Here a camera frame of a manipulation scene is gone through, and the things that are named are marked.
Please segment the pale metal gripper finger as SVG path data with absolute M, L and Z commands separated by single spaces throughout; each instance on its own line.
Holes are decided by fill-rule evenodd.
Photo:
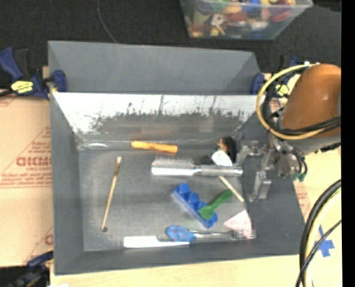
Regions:
M 266 200 L 271 183 L 267 171 L 257 171 L 254 176 L 253 188 L 248 198 L 249 201 Z
M 265 145 L 259 141 L 241 141 L 238 145 L 236 163 L 243 164 L 247 158 L 260 157 L 266 152 Z

